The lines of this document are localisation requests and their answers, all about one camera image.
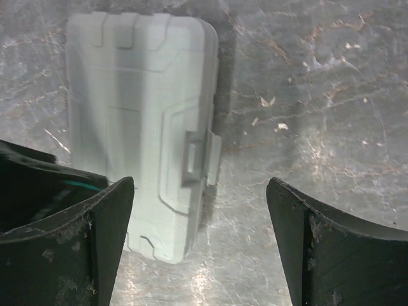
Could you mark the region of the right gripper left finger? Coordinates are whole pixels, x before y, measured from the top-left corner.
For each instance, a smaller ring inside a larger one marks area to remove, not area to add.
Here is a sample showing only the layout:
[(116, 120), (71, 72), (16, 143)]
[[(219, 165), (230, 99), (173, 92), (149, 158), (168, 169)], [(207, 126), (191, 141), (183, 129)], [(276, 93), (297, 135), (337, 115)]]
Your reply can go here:
[(109, 305), (134, 182), (1, 234), (1, 305)]

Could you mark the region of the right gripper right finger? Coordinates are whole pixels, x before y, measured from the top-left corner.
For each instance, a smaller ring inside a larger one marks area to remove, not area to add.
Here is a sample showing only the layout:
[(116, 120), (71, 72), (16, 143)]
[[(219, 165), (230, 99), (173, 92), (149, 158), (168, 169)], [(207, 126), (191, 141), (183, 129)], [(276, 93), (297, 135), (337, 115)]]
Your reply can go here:
[(293, 305), (407, 304), (407, 232), (370, 222), (279, 178), (266, 200)]

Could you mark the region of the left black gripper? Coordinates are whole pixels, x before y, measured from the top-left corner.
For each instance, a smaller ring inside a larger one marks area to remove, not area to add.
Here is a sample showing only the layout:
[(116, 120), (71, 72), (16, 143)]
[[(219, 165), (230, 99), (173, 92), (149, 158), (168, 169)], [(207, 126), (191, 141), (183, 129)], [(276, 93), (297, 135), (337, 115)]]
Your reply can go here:
[(106, 177), (61, 166), (56, 157), (1, 141), (1, 232), (42, 220), (108, 186)]

